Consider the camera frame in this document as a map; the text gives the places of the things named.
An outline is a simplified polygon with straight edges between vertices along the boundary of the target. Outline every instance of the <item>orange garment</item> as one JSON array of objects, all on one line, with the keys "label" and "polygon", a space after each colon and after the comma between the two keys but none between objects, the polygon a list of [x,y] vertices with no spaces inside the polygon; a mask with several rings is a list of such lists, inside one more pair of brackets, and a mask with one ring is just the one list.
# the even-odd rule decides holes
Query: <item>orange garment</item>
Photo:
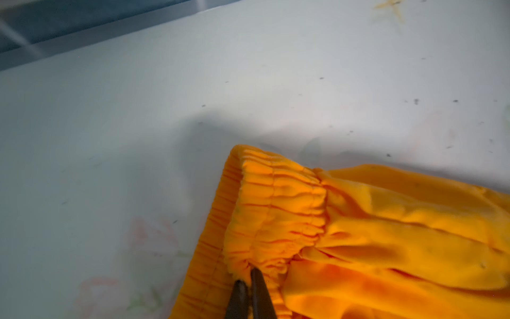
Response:
[{"label": "orange garment", "polygon": [[238,145],[170,319],[223,319],[252,266],[279,319],[510,318],[510,195]]}]

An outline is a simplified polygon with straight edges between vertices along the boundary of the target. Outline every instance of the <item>yellow star-shaped mark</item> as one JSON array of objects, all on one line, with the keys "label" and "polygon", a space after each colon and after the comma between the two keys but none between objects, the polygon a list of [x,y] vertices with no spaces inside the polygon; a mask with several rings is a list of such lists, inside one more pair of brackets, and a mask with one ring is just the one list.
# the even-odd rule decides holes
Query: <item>yellow star-shaped mark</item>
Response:
[{"label": "yellow star-shaped mark", "polygon": [[404,22],[404,18],[402,17],[402,14],[400,13],[400,9],[398,8],[398,4],[400,4],[404,0],[387,0],[385,3],[382,3],[380,5],[377,5],[374,7],[374,9],[382,9],[391,7],[395,15],[398,17],[400,22]]}]

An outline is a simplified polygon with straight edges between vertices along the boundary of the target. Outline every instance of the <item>orange fabric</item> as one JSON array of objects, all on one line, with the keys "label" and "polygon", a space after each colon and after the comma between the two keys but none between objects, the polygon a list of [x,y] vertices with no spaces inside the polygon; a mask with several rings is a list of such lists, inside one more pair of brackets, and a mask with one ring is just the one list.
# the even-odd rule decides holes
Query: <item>orange fabric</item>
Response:
[{"label": "orange fabric", "polygon": [[510,317],[510,195],[232,150],[170,319],[222,319],[258,267],[279,319]]}]

